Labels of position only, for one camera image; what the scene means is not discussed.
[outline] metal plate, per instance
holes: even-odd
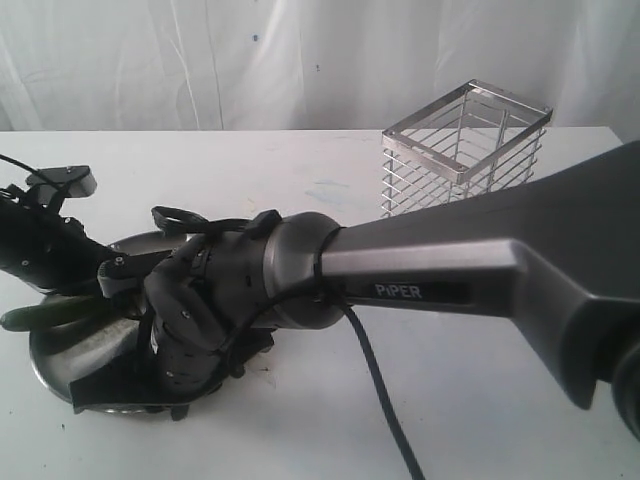
[[[139,255],[176,248],[186,239],[186,235],[168,236],[158,231],[128,237],[109,246],[129,255]],[[45,297],[43,302],[53,298]],[[32,332],[29,335],[31,364],[49,391],[71,403],[69,383],[134,348],[137,332],[138,322],[115,314],[89,316],[69,325]]]

